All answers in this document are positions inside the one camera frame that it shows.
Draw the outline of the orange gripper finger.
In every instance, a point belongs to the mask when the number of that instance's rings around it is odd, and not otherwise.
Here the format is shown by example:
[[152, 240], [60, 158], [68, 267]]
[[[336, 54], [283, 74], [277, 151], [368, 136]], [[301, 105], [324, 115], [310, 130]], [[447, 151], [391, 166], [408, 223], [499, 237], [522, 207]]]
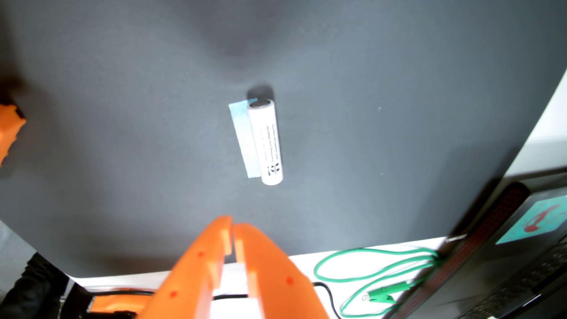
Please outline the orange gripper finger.
[[148, 302], [148, 318], [209, 318], [224, 258], [232, 253], [232, 217], [210, 223]]
[[248, 223], [235, 224], [233, 233], [262, 318], [329, 318], [311, 281], [267, 235]]

